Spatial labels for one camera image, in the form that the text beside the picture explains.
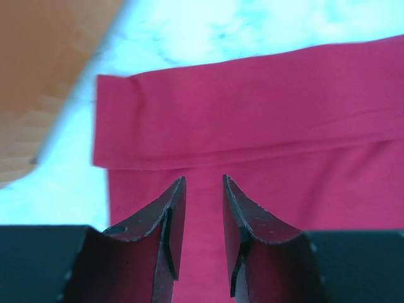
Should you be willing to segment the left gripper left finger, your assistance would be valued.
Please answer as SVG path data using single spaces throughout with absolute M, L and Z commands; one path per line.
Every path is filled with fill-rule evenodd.
M 63 302 L 172 302 L 179 279 L 186 179 L 103 232 L 87 230 Z

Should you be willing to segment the red t shirt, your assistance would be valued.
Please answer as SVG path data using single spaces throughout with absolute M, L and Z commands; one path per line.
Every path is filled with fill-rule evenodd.
M 403 37 L 97 77 L 110 221 L 187 183 L 175 302 L 230 302 L 227 174 L 300 229 L 403 227 Z

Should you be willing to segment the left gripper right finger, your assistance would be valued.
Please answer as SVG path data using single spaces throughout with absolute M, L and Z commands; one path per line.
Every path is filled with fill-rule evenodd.
M 324 302 L 304 233 L 252 201 L 224 175 L 223 227 L 230 296 L 236 302 Z

